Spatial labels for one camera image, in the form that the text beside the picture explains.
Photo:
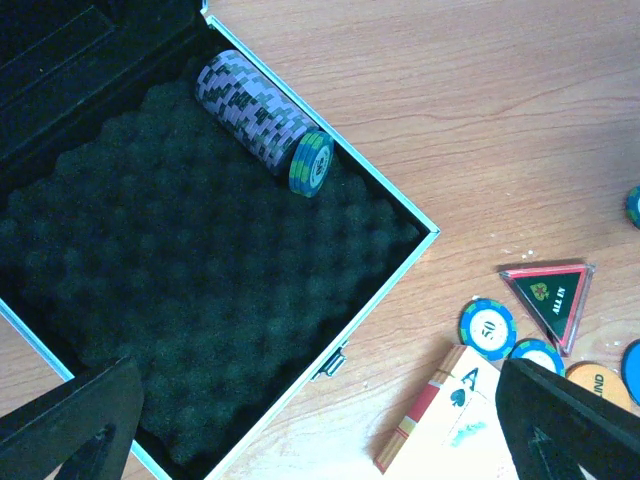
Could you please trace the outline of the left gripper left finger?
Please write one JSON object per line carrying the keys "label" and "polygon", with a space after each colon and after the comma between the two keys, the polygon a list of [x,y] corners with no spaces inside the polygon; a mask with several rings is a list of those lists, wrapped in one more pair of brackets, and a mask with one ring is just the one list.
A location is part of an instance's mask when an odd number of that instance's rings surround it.
{"label": "left gripper left finger", "polygon": [[119,479],[139,424],[141,375],[111,360],[1,418],[3,479]]}

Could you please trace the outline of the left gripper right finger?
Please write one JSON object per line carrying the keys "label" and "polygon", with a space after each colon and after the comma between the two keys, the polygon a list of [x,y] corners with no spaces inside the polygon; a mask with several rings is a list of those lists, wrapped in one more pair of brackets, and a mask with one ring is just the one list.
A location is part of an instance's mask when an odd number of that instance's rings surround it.
{"label": "left gripper right finger", "polygon": [[495,404],[520,479],[639,477],[639,418],[533,361],[503,363]]}

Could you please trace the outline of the pink yellow card deck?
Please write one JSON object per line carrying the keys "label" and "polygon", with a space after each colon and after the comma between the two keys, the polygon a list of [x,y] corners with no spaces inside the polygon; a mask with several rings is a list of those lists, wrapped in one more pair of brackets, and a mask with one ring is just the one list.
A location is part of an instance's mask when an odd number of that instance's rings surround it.
{"label": "pink yellow card deck", "polygon": [[495,406],[499,370],[449,351],[375,460],[385,479],[516,479]]}

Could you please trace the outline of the triangular all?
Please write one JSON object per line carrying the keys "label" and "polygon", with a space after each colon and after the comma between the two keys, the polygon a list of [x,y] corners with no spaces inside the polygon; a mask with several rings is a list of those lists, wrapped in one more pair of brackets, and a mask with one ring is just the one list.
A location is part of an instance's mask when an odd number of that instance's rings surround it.
{"label": "triangular all", "polygon": [[502,266],[499,277],[563,357],[573,351],[596,266],[572,261]]}

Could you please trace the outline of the aluminium poker case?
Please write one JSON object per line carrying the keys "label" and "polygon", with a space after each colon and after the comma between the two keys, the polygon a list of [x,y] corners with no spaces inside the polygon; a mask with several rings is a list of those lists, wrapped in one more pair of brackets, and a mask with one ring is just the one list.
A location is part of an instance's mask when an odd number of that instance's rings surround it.
{"label": "aluminium poker case", "polygon": [[[311,198],[195,98],[234,49],[334,140]],[[204,1],[1,5],[1,312],[62,377],[138,363],[159,479],[219,479],[438,227]]]}

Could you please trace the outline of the blue green chip stack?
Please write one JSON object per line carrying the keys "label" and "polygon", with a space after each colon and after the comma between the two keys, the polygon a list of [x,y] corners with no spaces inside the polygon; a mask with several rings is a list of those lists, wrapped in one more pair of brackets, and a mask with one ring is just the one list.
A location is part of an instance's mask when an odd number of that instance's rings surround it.
{"label": "blue green chip stack", "polygon": [[628,220],[636,228],[640,229],[640,186],[633,187],[626,198],[625,211]]}
{"label": "blue green chip stack", "polygon": [[289,169],[289,189],[306,198],[314,197],[329,172],[334,157],[333,138],[319,130],[303,135]]}

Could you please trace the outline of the purple poker chip stack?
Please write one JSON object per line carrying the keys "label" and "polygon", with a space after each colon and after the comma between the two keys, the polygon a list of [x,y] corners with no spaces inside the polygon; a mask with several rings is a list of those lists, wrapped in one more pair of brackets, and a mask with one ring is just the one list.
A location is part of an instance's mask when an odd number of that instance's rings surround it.
{"label": "purple poker chip stack", "polygon": [[195,98],[274,175],[318,125],[239,51],[225,50],[199,73]]}

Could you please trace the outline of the orange big blind button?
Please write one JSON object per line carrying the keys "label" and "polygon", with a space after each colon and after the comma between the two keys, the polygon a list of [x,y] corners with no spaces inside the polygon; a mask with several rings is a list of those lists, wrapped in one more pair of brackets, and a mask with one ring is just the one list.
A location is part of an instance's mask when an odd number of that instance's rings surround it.
{"label": "orange big blind button", "polygon": [[622,379],[603,365],[593,362],[575,364],[567,370],[566,378],[620,408],[632,410],[632,400]]}

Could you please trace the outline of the blue small blind button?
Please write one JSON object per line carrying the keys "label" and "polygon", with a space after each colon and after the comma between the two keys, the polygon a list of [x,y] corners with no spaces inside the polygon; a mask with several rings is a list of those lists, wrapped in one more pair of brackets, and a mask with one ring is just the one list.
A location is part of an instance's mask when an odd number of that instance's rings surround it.
{"label": "blue small blind button", "polygon": [[621,373],[631,399],[639,404],[640,401],[640,340],[631,342],[625,349]]}

